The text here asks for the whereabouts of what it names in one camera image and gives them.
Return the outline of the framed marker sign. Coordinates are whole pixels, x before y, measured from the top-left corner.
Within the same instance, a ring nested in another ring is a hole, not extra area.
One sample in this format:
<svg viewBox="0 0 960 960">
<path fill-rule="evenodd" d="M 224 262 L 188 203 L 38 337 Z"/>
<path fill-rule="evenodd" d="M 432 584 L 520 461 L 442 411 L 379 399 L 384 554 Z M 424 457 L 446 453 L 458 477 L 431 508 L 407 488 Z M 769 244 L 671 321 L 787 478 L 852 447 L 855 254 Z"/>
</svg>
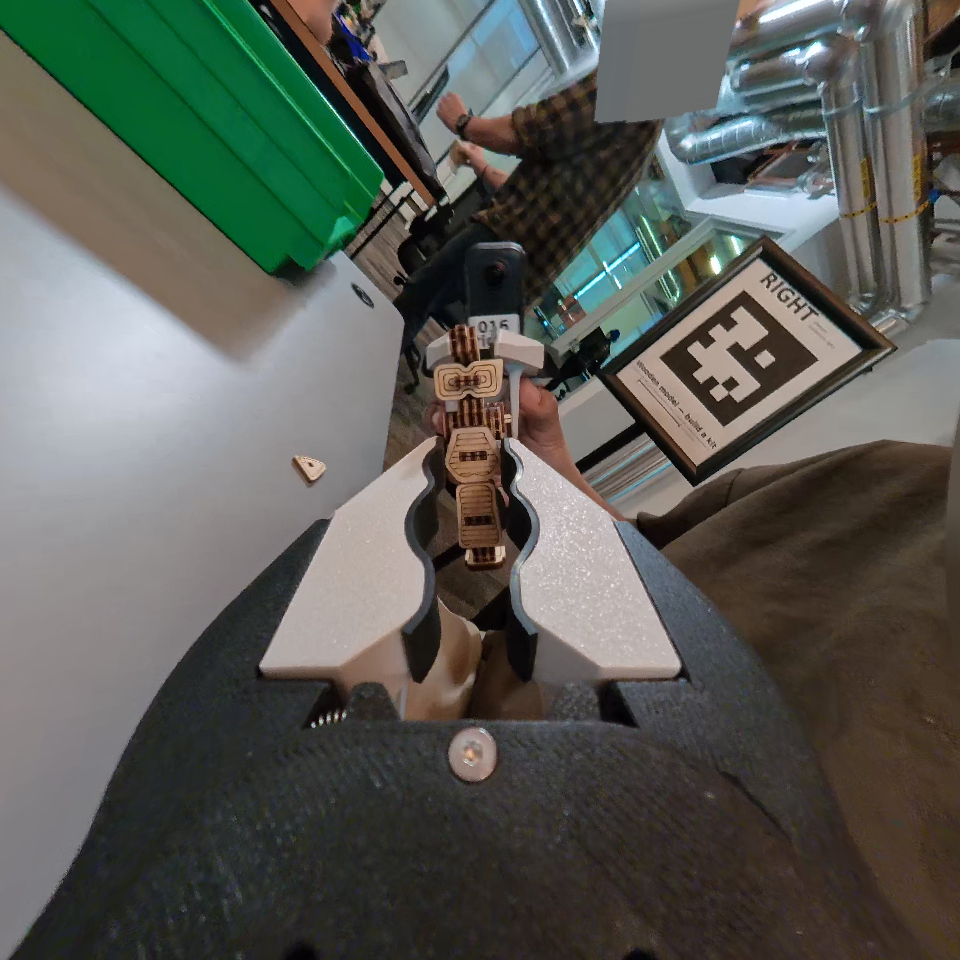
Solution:
<svg viewBox="0 0 960 960">
<path fill-rule="evenodd" d="M 895 351 L 762 237 L 602 366 L 598 379 L 697 486 Z"/>
</svg>

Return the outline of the green plastic bin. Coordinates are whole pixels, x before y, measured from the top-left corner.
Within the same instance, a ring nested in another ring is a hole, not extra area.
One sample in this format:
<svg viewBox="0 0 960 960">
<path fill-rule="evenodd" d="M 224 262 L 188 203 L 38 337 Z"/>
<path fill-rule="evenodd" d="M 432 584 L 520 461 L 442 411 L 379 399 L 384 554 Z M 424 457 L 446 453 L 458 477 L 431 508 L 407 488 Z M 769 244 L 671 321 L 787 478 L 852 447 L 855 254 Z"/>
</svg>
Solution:
<svg viewBox="0 0 960 960">
<path fill-rule="evenodd" d="M 3 1 L 1 25 L 266 273 L 367 221 L 381 168 L 250 2 Z"/>
</svg>

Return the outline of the wooden model assembly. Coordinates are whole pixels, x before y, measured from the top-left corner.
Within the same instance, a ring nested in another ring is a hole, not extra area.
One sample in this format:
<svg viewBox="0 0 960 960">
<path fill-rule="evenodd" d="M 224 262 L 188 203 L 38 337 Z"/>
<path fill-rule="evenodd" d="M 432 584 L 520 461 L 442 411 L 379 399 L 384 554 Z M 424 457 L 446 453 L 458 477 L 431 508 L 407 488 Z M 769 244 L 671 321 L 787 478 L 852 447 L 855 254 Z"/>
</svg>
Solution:
<svg viewBox="0 0 960 960">
<path fill-rule="evenodd" d="M 449 333 L 455 337 L 453 362 L 434 369 L 434 390 L 442 404 L 445 419 L 446 470 L 455 488 L 458 519 L 458 543 L 464 552 L 469 570 L 500 569 L 506 560 L 506 546 L 499 506 L 501 479 L 501 435 L 503 415 L 507 414 L 504 393 L 492 388 L 494 397 L 486 405 L 484 426 L 464 426 L 464 397 L 472 389 L 465 383 L 465 374 L 473 371 L 503 373 L 503 362 L 483 359 L 466 367 L 465 353 L 469 325 L 455 326 Z"/>
</svg>

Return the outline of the silver ventilation ducts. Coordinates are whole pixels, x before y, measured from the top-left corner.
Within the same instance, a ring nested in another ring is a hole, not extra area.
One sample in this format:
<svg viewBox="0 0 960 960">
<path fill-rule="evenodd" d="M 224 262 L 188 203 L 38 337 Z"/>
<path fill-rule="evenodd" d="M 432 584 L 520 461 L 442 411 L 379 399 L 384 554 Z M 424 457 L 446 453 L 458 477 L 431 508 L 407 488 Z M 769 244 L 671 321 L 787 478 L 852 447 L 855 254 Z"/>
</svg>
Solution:
<svg viewBox="0 0 960 960">
<path fill-rule="evenodd" d="M 958 151 L 958 2 L 758 2 L 734 27 L 717 105 L 664 122 L 710 164 L 821 140 L 851 307 L 882 333 L 932 295 L 931 142 Z"/>
</svg>

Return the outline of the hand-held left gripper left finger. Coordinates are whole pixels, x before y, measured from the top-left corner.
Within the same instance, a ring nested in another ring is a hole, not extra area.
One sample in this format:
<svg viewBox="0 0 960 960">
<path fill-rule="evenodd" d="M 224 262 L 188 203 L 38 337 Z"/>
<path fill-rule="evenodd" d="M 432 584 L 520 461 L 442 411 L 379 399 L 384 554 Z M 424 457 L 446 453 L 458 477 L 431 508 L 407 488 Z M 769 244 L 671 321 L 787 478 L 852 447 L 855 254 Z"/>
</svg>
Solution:
<svg viewBox="0 0 960 960">
<path fill-rule="evenodd" d="M 426 677 L 441 647 L 433 563 L 443 442 L 422 442 L 337 510 L 325 528 L 259 671 L 278 681 L 326 681 L 348 700 L 387 691 L 400 717 L 443 709 Z"/>
</svg>

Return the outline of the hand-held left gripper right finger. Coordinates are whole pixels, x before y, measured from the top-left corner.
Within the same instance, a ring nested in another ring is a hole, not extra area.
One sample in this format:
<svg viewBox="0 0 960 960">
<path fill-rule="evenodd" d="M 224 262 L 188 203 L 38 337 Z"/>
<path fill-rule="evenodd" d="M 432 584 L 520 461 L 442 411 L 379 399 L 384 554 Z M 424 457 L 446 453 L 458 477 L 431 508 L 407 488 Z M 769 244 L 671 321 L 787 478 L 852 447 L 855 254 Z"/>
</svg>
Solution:
<svg viewBox="0 0 960 960">
<path fill-rule="evenodd" d="M 677 680 L 681 658 L 618 521 L 514 438 L 503 443 L 502 480 L 518 550 L 507 657 L 543 710 L 571 685 Z"/>
</svg>

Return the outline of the person's right hand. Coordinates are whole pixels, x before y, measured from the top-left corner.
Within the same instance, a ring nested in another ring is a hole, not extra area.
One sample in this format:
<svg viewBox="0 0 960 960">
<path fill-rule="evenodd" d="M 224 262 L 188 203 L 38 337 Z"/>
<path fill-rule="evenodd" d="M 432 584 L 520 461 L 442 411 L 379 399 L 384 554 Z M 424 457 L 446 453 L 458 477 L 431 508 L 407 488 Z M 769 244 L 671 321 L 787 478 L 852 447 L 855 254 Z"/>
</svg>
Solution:
<svg viewBox="0 0 960 960">
<path fill-rule="evenodd" d="M 617 522 L 625 522 L 626 517 L 601 497 L 577 468 L 561 426 L 556 397 L 527 377 L 521 378 L 517 397 L 519 442 Z"/>
</svg>

